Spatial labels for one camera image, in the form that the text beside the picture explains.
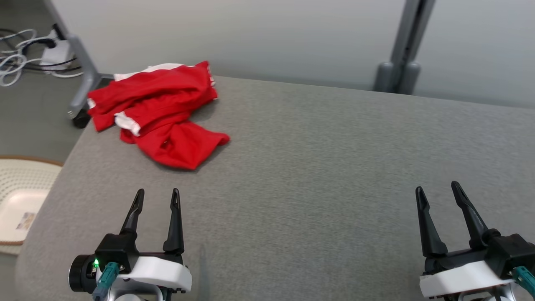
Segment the tabletop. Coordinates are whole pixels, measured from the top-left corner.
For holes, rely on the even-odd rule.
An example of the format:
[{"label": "tabletop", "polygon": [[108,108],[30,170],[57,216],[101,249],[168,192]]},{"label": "tabletop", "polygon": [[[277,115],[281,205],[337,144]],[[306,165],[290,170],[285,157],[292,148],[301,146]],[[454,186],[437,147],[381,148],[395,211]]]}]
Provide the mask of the tabletop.
[{"label": "tabletop", "polygon": [[90,123],[17,263],[20,299],[71,292],[74,257],[117,233],[145,189],[137,248],[161,251],[180,190],[178,300],[423,300],[415,188],[450,251],[469,235],[450,183],[489,228],[535,240],[535,111],[351,89],[216,77],[192,120],[231,142],[197,170],[161,166]]}]

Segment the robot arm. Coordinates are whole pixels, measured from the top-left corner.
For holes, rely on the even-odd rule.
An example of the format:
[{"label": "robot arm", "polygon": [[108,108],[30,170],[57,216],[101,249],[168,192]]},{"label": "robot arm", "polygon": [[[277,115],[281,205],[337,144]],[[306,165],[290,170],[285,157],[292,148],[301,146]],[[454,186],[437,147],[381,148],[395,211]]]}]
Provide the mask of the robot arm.
[{"label": "robot arm", "polygon": [[529,282],[534,279],[535,246],[518,234],[501,236],[496,229],[487,228],[458,182],[452,182],[452,190],[468,227],[470,248],[448,252],[429,215],[429,202],[423,189],[416,189],[425,257],[424,273],[420,277],[424,297],[462,301],[465,296],[489,292],[495,300],[515,301],[513,288],[517,284],[532,290],[535,282]]},{"label": "robot arm", "polygon": [[[158,301],[170,301],[172,293],[191,290],[192,275],[183,265],[184,237],[180,195],[173,190],[171,222],[161,253],[139,252],[135,245],[137,219],[143,208],[144,190],[138,190],[118,235],[106,234],[92,255],[77,256],[69,271],[73,291],[84,291],[97,301],[143,300],[136,294],[156,295]],[[107,266],[117,266],[111,283],[105,285],[101,276],[108,275]]]}]

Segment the white cable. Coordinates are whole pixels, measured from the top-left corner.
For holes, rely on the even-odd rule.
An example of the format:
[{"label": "white cable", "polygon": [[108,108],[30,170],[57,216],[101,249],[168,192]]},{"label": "white cable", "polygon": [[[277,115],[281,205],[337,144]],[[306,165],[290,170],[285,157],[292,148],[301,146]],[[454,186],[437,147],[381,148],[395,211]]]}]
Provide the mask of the white cable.
[{"label": "white cable", "polygon": [[[28,45],[29,43],[32,43],[34,41],[39,41],[39,40],[45,40],[45,39],[52,38],[50,36],[37,37],[37,31],[35,29],[25,29],[23,31],[18,32],[17,34],[11,34],[11,35],[8,35],[8,36],[0,37],[0,41],[1,40],[7,40],[7,39],[10,39],[10,38],[15,37],[15,36],[19,36],[20,34],[25,33],[25,32],[31,32],[32,33],[32,37],[30,39],[28,39],[28,40],[25,40],[25,41],[22,41],[22,42],[18,43],[15,46],[16,50],[3,50],[3,51],[0,51],[3,54],[12,54],[10,56],[0,57],[0,59],[2,59],[2,61],[0,61],[0,86],[1,87],[11,86],[15,82],[17,82],[19,80],[20,76],[22,75],[22,70],[23,70],[23,68],[24,68],[24,66],[26,64],[28,64],[30,62],[42,61],[41,58],[28,59],[25,55],[23,55],[22,54],[22,50],[26,45]],[[2,69],[9,62],[11,62],[12,64],[14,63],[15,65],[14,66],[7,66],[6,69]],[[73,77],[77,77],[77,76],[80,76],[80,75],[83,74],[83,72],[76,73],[76,74],[59,74],[56,71],[50,71],[50,70],[43,70],[43,72],[45,74],[50,74],[50,75],[52,75],[54,77],[58,77],[58,78],[73,78]],[[14,74],[13,75],[14,76],[13,79],[11,81],[9,81],[9,82],[6,82],[5,81],[5,77],[7,77],[7,76],[9,76],[11,74]]]}]

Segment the white laundry basket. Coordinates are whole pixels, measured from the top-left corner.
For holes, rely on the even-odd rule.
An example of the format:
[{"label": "white laundry basket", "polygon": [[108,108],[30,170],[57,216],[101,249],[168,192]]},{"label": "white laundry basket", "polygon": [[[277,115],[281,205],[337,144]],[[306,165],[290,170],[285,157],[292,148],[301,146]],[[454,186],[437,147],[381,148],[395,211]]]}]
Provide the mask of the white laundry basket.
[{"label": "white laundry basket", "polygon": [[[0,156],[0,227],[12,229],[10,227],[15,223],[14,226],[21,229],[11,231],[7,235],[11,239],[0,239],[0,252],[20,253],[25,233],[61,169],[62,164],[55,161],[24,156]],[[24,220],[21,220],[22,211],[28,211],[24,212]]]}]

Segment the teal connector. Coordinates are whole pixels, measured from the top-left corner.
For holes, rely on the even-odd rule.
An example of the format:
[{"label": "teal connector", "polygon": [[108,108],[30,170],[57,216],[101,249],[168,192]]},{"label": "teal connector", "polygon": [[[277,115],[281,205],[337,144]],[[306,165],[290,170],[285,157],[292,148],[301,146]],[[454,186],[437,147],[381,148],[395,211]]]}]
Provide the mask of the teal connector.
[{"label": "teal connector", "polygon": [[526,267],[519,266],[514,268],[513,279],[535,298],[535,277]]},{"label": "teal connector", "polygon": [[119,275],[119,265],[116,262],[109,262],[97,281],[96,289],[91,294],[94,301],[104,301],[117,275]]}]

